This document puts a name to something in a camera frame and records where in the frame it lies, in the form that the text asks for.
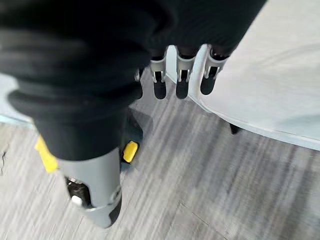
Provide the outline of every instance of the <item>gray wood-grain floor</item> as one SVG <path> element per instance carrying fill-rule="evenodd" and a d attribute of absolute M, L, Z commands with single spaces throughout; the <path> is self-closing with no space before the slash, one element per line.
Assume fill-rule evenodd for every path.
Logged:
<path fill-rule="evenodd" d="M 150 74 L 132 107 L 145 132 L 121 174 L 117 222 L 95 227 L 68 201 L 37 133 L 0 125 L 2 240 L 320 240 L 320 154 L 241 131 L 191 100 L 154 98 Z"/>

